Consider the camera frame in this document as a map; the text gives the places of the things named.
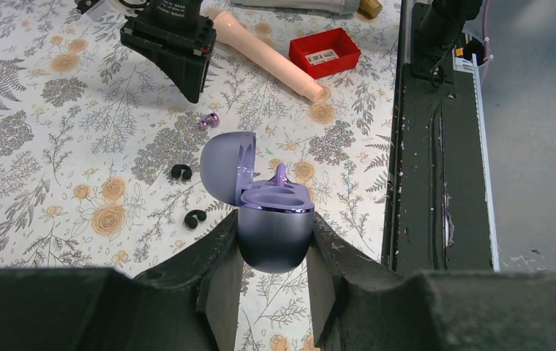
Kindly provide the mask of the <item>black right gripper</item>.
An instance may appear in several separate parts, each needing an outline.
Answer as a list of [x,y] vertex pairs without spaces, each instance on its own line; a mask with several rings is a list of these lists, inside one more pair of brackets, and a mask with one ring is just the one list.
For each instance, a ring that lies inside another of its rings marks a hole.
[[201,1],[120,1],[127,22],[123,46],[154,63],[188,102],[198,103],[216,41],[212,19],[201,15]]

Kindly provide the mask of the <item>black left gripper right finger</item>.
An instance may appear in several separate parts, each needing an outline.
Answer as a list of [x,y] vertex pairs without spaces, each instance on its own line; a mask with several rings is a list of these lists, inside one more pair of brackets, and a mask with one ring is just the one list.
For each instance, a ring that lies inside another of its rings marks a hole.
[[314,219],[307,253],[322,350],[556,350],[556,274],[401,276]]

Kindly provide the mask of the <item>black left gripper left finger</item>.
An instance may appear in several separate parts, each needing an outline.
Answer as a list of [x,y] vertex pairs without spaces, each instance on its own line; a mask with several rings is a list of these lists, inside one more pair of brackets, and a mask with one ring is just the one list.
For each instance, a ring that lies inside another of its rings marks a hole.
[[237,217],[134,278],[111,268],[0,269],[0,350],[232,350]]

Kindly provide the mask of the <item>purple earbud one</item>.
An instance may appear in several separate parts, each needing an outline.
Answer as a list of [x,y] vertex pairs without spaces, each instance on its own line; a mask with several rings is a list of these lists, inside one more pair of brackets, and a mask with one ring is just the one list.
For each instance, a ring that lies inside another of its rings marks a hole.
[[220,118],[216,113],[208,113],[200,118],[199,129],[217,128],[220,125]]

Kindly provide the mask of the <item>lavender earbud charging case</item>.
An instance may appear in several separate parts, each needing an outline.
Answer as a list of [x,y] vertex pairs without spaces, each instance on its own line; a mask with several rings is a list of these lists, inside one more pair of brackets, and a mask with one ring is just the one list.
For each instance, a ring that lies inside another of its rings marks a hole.
[[256,141],[253,132],[210,139],[200,156],[200,179],[212,197],[238,209],[236,236],[244,261],[257,271],[282,274],[307,254],[315,205],[302,184],[288,179],[278,187],[271,182],[274,175],[254,179]]

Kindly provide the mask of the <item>purple earbud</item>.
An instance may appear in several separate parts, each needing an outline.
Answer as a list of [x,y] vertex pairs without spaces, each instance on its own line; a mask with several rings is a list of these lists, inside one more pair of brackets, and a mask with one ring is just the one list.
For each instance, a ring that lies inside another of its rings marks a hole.
[[285,187],[288,183],[286,176],[286,166],[282,163],[278,164],[275,170],[274,176],[271,178],[271,182],[278,187]]

